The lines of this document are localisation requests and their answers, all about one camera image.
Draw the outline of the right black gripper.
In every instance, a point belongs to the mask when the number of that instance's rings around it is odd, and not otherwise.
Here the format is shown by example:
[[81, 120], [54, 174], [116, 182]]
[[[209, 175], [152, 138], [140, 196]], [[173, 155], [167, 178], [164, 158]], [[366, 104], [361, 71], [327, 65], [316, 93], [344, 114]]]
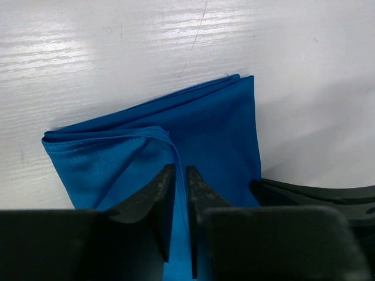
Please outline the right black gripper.
[[263, 207], [324, 205], [337, 209], [360, 234], [374, 234], [374, 186], [328, 189], [261, 179], [249, 189]]

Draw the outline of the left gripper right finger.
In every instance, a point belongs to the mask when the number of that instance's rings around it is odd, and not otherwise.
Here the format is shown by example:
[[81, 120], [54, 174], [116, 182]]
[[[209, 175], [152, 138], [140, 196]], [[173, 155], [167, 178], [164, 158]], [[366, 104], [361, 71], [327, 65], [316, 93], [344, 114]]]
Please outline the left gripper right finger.
[[197, 280], [371, 280], [372, 234], [324, 205], [235, 207], [186, 169]]

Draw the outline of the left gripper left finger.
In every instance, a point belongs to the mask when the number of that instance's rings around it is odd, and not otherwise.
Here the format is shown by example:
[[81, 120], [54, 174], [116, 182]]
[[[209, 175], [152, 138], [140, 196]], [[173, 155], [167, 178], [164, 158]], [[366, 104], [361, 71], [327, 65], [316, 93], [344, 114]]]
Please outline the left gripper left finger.
[[1, 212], [2, 280], [161, 280], [175, 166], [107, 211]]

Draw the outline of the blue cloth napkin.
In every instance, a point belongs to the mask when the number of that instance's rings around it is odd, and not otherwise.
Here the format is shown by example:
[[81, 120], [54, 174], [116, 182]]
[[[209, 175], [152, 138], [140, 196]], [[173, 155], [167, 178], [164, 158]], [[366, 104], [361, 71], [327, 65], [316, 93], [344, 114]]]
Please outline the blue cloth napkin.
[[42, 144], [74, 207], [105, 211], [176, 166], [172, 241], [164, 280], [192, 280], [185, 171], [237, 207], [256, 207], [261, 178], [254, 77], [195, 85], [113, 114], [45, 132]]

